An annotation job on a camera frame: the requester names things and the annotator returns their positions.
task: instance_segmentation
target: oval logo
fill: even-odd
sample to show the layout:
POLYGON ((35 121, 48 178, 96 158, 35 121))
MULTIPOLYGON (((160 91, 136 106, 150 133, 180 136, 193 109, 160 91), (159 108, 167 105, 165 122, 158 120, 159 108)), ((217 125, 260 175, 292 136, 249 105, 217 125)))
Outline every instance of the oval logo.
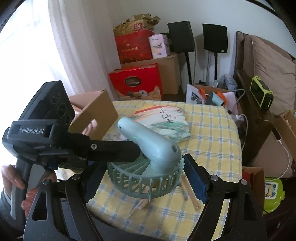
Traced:
POLYGON ((137 87, 142 83, 141 79, 136 76, 127 77, 124 82, 129 87, 137 87))

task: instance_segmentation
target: wooden armrest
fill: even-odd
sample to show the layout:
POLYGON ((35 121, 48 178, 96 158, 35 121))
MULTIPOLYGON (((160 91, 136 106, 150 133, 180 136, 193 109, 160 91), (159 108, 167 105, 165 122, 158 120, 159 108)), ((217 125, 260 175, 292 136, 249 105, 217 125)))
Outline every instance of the wooden armrest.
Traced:
POLYGON ((235 81, 238 86, 245 90, 239 102, 242 112, 248 118, 249 129, 245 140, 245 146, 242 153, 242 164, 248 166, 253 158, 258 154, 268 135, 273 129, 278 117, 272 115, 269 110, 262 110, 252 93, 250 86, 252 79, 242 70, 237 70, 235 81))

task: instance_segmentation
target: metal screw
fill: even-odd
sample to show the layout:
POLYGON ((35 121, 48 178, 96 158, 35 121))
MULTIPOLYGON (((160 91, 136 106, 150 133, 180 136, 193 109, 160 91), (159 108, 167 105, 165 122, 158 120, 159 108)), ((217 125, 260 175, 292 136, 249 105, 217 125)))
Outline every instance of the metal screw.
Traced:
POLYGON ((217 175, 211 175, 211 180, 213 181, 218 181, 218 176, 217 175))
POLYGON ((245 179, 241 179, 241 184, 242 185, 247 185, 248 184, 248 181, 246 181, 245 179))
POLYGON ((80 178, 80 174, 76 173, 73 175, 72 179, 73 180, 78 180, 80 178))
POLYGON ((94 143, 94 144, 91 145, 91 148, 92 148, 93 150, 96 150, 96 149, 98 148, 98 145, 97 145, 96 143, 94 143))
POLYGON ((43 183, 44 185, 50 184, 50 179, 47 178, 47 179, 45 179, 42 183, 43 183))

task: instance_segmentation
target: speaker stand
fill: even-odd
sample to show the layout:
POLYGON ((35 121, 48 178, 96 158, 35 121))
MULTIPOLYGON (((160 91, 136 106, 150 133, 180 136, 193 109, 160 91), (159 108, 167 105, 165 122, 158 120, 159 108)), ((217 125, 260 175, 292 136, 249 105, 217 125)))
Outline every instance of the speaker stand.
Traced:
POLYGON ((190 69, 189 55, 188 55, 188 52, 185 52, 184 54, 185 54, 185 59, 186 59, 186 65, 187 65, 187 71, 188 71, 189 84, 192 85, 192 78, 191 78, 191 69, 190 69))
POLYGON ((218 62, 218 53, 214 53, 215 56, 215 78, 214 80, 217 80, 217 62, 218 62))

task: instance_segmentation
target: red gift bag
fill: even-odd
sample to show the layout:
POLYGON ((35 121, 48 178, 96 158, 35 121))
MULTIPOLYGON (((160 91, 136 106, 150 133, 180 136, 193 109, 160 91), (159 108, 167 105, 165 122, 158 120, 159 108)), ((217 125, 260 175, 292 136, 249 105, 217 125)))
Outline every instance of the red gift bag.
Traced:
POLYGON ((121 64, 152 59, 149 37, 154 35, 151 30, 137 31, 115 37, 121 64))
POLYGON ((116 69, 109 75, 119 100, 161 100, 163 97, 157 64, 116 69))

